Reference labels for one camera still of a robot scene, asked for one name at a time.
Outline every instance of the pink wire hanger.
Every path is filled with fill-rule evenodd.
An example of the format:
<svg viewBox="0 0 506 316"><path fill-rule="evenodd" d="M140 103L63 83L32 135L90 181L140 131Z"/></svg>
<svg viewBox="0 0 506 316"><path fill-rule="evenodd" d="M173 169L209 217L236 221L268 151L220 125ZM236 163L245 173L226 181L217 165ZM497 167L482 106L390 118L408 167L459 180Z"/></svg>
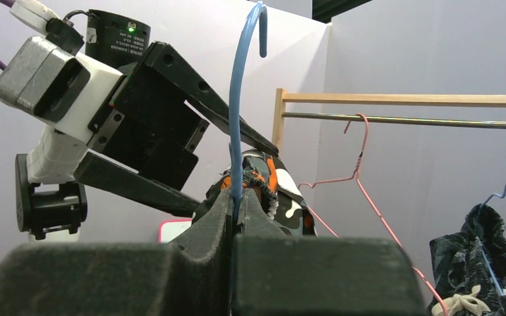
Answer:
<svg viewBox="0 0 506 316"><path fill-rule="evenodd" d="M394 241L402 249L404 249L403 245L401 244L401 241L398 239L395 232L393 232L393 230L391 229L391 227L389 226L387 221L385 221L385 218L383 218L383 215L381 215L381 212L379 212L379 209L376 207L375 203L370 198L369 194L366 192L366 189L364 189L364 186L362 185L362 183L360 181L360 166L362 164L362 157L364 155L364 150L366 149L366 142L368 141L368 134L370 131L370 123L368 122L368 119L366 118L365 115L363 115L361 113L356 113L356 115L358 115L359 117L361 117L364 120L364 123L366 125L366 132L364 134L364 141L362 142L362 149L360 151L360 155L358 156L358 161L356 162L356 167L354 168L354 171L352 172L352 176L350 176L348 178L338 178L338 179L331 179L331 180L315 181L313 184L300 183L300 184L298 184L298 189L301 186L309 186L310 188L315 188L318 184L344 182L344 181L352 180L355 178L356 183L358 184L358 187L360 188L360 190L364 194L364 197L368 200L368 203L370 204L370 206L372 207L372 209L374 210L376 215L379 217L379 220L383 223L383 225L385 226L385 228L387 229L387 231L389 232L391 237L394 239ZM344 134L346 134L346 131L348 131L348 127L350 127L350 123L351 123L351 121L348 122L348 124L346 125L346 128L344 129ZM335 233L334 230L332 230L329 227L329 225L327 225L321 219L321 217L319 217L319 215L317 215L317 213L315 213L315 211L313 211L313 209L311 209L311 207L308 206L308 210L310 212L312 212L312 214L323 224L323 226L325 226L335 237L339 237L339 235L337 233ZM412 269L422 279L422 281L424 281L424 284L428 287L428 289L430 289L430 292L434 295L437 302L439 302L439 304L441 305L441 308L443 310L443 316L449 316L449 310L448 310L447 306L445 305L445 302L441 299L441 296L439 296L439 294L436 292L434 286L432 286L432 284L428 281L428 279L426 279L426 277L424 276L424 273L422 273L422 271L420 271L418 268L416 268L414 266L412 266Z"/></svg>

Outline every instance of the white backdrop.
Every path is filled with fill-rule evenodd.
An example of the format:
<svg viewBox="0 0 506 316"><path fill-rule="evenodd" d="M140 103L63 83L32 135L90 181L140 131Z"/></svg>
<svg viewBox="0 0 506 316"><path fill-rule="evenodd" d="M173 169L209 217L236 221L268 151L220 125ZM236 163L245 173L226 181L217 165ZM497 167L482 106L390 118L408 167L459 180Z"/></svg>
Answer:
<svg viewBox="0 0 506 316"><path fill-rule="evenodd" d="M506 94L506 1L373 0L336 16L325 92ZM506 109L325 105L323 111L506 120ZM344 126L322 123L320 180L354 168L363 124L353 123L346 136ZM473 206L503 191L506 131L370 124L361 179L433 280L428 242L458 232ZM506 205L492 205L506 221ZM318 186L315 210L339 235L388 238L354 182ZM431 295L424 295L428 303Z"/></svg>
<svg viewBox="0 0 506 316"><path fill-rule="evenodd" d="M130 16L152 27L151 40L172 44L181 55L227 100L233 58L245 18L254 3L218 0L43 0L64 15L75 9L100 9ZM323 91L327 26L319 22L269 8L269 48L266 59L258 56L258 35L250 48L242 116L270 138L275 90ZM85 34L86 20L74 19ZM24 41L34 33L14 19L0 5L0 58L8 62ZM290 169L302 174L303 166L313 166L307 177L315 177L318 123L313 128L296 124L292 132L304 133L300 148L287 144L288 155L311 151L296 158ZM15 215L14 157L29 152L37 143L43 125L36 119L0 103L0 260L27 237L18 232ZM200 161L184 192L203 199L205 191L229 162L229 137L211 126L196 154ZM170 217L162 212L121 197L88 188L88 220L83 223L81 241L157 242L160 223Z"/></svg>

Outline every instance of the clothing rack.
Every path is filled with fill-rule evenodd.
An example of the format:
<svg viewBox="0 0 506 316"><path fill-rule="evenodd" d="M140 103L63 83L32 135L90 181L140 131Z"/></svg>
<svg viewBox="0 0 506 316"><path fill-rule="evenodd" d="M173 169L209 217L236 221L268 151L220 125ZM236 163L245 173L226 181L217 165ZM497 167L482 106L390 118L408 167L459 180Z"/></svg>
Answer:
<svg viewBox="0 0 506 316"><path fill-rule="evenodd" d="M357 115L286 112L287 103L415 105L432 107L504 107L506 95L434 95L434 94L340 94L288 93L276 89L272 142L282 148L284 118L363 121ZM506 122L478 120L441 120L435 118L367 117L369 122L506 129Z"/></svg>

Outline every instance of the white cable connector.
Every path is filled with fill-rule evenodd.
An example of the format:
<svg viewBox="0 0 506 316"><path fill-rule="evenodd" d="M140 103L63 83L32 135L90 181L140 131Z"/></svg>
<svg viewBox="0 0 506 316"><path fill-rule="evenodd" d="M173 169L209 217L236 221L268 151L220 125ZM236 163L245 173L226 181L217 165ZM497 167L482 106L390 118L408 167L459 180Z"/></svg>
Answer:
<svg viewBox="0 0 506 316"><path fill-rule="evenodd" d="M37 0L16 0L11 8L11 14L43 35L47 35L45 26L49 20L61 19L57 13Z"/></svg>

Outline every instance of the camouflage garment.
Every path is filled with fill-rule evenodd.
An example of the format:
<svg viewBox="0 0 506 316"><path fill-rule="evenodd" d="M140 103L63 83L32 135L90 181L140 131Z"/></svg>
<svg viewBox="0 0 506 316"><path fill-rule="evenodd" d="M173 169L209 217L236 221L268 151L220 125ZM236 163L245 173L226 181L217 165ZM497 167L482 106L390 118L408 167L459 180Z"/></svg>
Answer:
<svg viewBox="0 0 506 316"><path fill-rule="evenodd" d="M294 180L279 158L252 149L243 153L243 187L257 192L268 217L288 235L316 235L314 220ZM206 192L206 199L195 211L193 224L204 216L224 188L231 186L230 168Z"/></svg>

